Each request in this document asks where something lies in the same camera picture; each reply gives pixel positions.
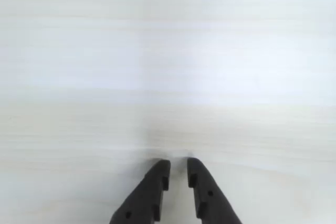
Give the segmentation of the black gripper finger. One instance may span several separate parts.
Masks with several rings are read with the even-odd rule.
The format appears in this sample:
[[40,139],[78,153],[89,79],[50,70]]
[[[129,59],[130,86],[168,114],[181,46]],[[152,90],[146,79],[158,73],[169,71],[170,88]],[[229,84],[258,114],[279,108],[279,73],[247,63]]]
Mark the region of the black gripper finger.
[[187,159],[187,175],[188,186],[194,192],[196,217],[202,223],[241,224],[215,179],[199,159]]
[[110,223],[153,224],[161,220],[163,194],[169,189],[171,162],[157,161],[114,212]]

